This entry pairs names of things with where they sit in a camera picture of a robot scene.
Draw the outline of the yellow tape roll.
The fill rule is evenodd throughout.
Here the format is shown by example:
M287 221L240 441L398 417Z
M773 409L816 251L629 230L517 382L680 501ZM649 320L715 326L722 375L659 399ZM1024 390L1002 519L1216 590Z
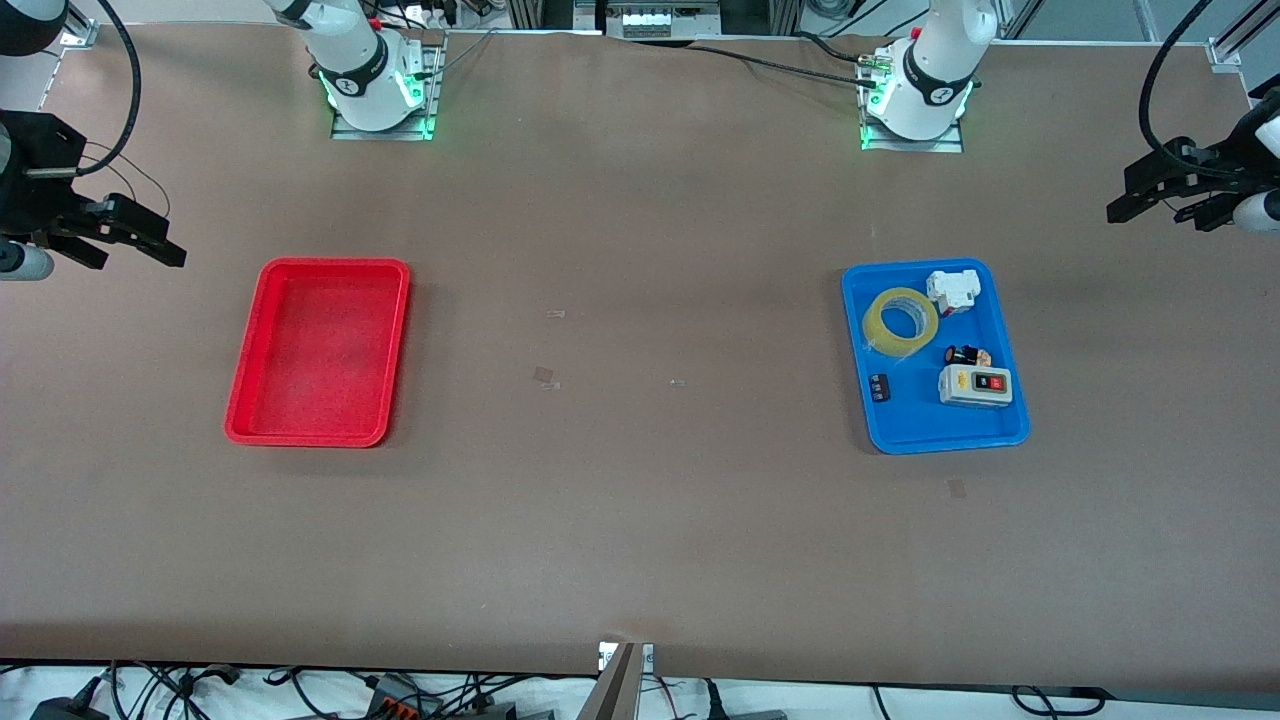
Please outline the yellow tape roll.
M899 333L890 327L891 315L910 320L911 332ZM867 343L888 357L904 359L923 350L933 341L940 328L940 315L932 301L922 292L908 287L893 287L881 292L861 319L861 332Z

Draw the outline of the red plastic tray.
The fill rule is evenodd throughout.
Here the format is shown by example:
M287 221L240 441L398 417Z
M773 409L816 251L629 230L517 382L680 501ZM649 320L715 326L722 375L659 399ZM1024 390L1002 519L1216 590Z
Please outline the red plastic tray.
M294 448L381 443L411 287L408 264L394 258L268 263L227 402L227 438Z

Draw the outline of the white connector block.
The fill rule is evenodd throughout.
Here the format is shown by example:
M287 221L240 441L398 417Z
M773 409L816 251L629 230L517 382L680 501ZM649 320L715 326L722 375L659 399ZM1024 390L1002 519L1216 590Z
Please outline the white connector block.
M980 291L980 277L975 269L938 270L925 278L925 296L936 306L940 318L969 311L977 305Z

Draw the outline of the blue plastic tray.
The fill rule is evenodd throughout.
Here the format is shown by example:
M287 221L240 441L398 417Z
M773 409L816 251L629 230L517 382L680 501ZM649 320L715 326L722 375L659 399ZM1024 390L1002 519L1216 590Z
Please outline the blue plastic tray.
M893 287L908 287L925 296L925 278L932 272L975 269L982 291L966 313L941 318L940 328L923 350L895 359L872 348L861 332L861 319L874 299ZM864 264L849 268L840 282L845 323L850 336L855 374L861 388L861 406L872 443L890 455L933 454L975 448L1011 447L1030 434L1018 361L1004 318L1004 307L991 269L975 258L943 258L900 263ZM910 333L910 320L891 315L890 327ZM938 377L945 351L952 345L984 348L993 366L1012 373L1014 398L1006 407L966 407L940 401ZM874 404L868 378L884 373L892 398Z

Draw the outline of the black power adapter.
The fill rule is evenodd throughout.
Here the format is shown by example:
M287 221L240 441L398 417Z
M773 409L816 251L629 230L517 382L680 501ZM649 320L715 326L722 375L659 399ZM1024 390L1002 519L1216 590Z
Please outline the black power adapter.
M55 697L38 702L29 720L111 720L106 714L86 702L69 697Z

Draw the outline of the white power strip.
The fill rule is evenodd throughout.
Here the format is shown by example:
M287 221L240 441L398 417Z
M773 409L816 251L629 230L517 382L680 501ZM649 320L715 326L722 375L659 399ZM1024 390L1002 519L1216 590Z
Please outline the white power strip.
M605 29L628 41L686 41L719 35L719 0L608 0Z

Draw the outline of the orange connector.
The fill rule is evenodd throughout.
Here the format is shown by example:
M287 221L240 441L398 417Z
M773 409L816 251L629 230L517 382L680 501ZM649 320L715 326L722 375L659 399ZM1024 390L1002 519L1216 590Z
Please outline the orange connector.
M442 706L438 696L407 676L366 676L365 684L372 692L365 720L430 720Z

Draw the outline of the black plug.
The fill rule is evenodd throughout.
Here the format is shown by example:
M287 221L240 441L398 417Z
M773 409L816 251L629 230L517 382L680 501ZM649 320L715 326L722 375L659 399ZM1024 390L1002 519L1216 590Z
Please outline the black plug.
M724 701L718 684L710 678L703 678L708 693L708 710L705 720L790 720L782 710L762 710L749 714L730 712L724 707Z

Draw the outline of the aluminium frame profile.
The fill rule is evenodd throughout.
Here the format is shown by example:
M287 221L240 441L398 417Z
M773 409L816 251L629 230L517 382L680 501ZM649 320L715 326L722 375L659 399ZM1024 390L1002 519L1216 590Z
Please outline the aluminium frame profile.
M1276 19L1280 19L1280 0L1251 0L1238 17L1210 37L1206 54L1211 70L1215 74L1238 73L1242 51Z

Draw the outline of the grey switch box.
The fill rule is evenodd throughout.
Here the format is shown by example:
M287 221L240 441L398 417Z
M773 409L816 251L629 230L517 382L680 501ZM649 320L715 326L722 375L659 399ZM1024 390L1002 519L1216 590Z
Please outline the grey switch box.
M1014 398L1006 368L950 364L938 377L940 401L966 407L1006 407Z

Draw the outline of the aluminium post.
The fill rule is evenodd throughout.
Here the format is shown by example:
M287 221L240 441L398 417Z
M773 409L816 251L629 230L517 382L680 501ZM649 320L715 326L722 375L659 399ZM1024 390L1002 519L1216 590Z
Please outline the aluminium post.
M636 720L648 652L625 642L605 652L605 665L575 720Z

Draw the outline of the metal bracket plate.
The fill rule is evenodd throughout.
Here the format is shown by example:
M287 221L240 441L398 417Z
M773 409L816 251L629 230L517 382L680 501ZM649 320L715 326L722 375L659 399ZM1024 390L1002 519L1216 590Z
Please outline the metal bracket plate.
M603 674L607 670L613 655L620 650L622 643L620 642L600 642L598 646L598 662L596 673ZM654 644L641 643L641 651L639 656L643 659L643 673L646 675L655 675L655 656Z

